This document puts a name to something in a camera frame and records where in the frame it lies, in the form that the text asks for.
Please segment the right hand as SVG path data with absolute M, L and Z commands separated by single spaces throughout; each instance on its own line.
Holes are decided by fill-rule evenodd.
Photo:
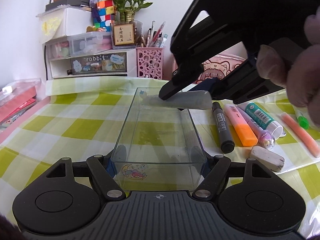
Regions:
M 286 88 L 292 105 L 307 108 L 319 127 L 319 11 L 306 18 L 304 32 L 311 46 L 298 55 L 288 72 L 280 55 L 267 45 L 260 47 L 256 66 L 260 77 Z

